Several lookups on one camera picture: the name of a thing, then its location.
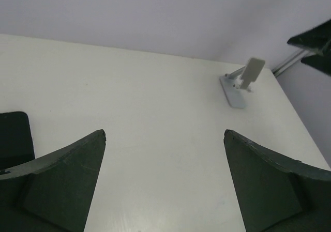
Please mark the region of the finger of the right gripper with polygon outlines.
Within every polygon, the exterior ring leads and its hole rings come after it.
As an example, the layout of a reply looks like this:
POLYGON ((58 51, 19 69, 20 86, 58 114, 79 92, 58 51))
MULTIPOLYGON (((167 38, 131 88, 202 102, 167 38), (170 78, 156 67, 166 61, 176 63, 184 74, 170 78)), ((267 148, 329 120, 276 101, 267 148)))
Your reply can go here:
POLYGON ((287 44, 320 56, 330 56, 330 20, 291 37, 287 44))
POLYGON ((330 56, 311 55, 303 57, 301 63, 310 66, 324 74, 331 74, 330 56))

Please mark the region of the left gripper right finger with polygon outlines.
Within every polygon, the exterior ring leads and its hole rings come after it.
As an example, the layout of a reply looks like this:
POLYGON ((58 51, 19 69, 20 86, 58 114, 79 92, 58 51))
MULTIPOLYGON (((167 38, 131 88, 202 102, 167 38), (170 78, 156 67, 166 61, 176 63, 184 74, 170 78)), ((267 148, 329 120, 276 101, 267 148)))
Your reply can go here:
POLYGON ((330 231, 330 171, 233 130, 223 141, 246 231, 330 231))

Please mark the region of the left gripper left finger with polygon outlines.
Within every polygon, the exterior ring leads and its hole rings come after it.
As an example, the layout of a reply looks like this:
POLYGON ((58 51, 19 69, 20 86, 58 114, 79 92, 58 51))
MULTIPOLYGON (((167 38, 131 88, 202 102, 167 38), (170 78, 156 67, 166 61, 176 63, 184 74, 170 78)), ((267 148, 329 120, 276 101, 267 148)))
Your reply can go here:
POLYGON ((106 133, 1 171, 1 231, 84 231, 106 133))

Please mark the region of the black phone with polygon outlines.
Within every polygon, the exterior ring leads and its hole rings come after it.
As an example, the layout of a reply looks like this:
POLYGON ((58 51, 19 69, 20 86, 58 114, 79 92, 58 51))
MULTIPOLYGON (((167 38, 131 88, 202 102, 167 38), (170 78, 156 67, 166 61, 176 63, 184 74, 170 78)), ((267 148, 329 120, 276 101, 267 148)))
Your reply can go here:
POLYGON ((28 115, 1 113, 1 170, 35 159, 28 115))

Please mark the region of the silver metal phone stand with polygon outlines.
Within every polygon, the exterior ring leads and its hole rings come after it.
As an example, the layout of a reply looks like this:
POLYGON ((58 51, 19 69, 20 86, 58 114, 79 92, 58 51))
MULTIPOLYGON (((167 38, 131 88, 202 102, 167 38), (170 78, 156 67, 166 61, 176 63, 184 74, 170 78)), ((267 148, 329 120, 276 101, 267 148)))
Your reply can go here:
POLYGON ((246 107, 242 91, 252 92, 250 84, 257 80, 264 66, 265 60, 252 57, 240 69, 219 77, 230 107, 235 109, 244 109, 246 107))

